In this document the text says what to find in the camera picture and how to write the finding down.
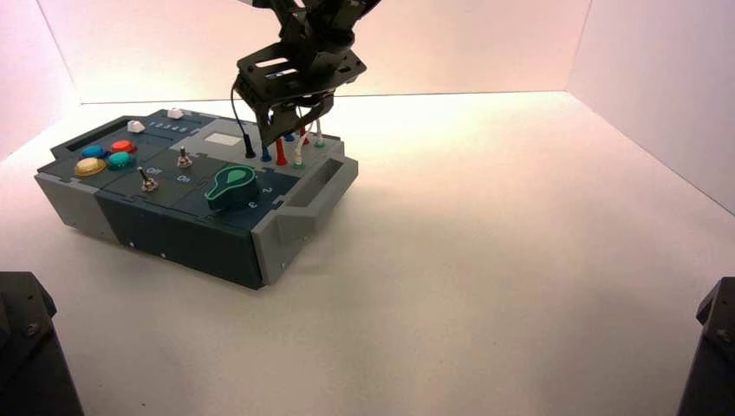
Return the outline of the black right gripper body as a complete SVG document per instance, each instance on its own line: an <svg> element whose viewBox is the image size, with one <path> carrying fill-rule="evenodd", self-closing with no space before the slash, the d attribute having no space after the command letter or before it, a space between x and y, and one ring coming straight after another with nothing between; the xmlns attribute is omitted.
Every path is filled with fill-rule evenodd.
<svg viewBox="0 0 735 416"><path fill-rule="evenodd" d="M322 94L355 81L367 70L351 50L318 53L310 65L297 61L295 51L277 42L237 61L235 92L255 112L286 103L311 103Z"/></svg>

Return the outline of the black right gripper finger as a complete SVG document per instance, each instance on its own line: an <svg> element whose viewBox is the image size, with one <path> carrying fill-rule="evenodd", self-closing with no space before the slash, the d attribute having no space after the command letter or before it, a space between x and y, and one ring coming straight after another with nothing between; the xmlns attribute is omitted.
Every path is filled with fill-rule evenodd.
<svg viewBox="0 0 735 416"><path fill-rule="evenodd" d="M309 111L301 117L298 129L306 127L327 114L333 108L334 100L333 93L317 94L308 97L300 104L300 107L307 107Z"/></svg>
<svg viewBox="0 0 735 416"><path fill-rule="evenodd" d="M300 117L293 102L256 106L255 115L262 147L300 129Z"/></svg>

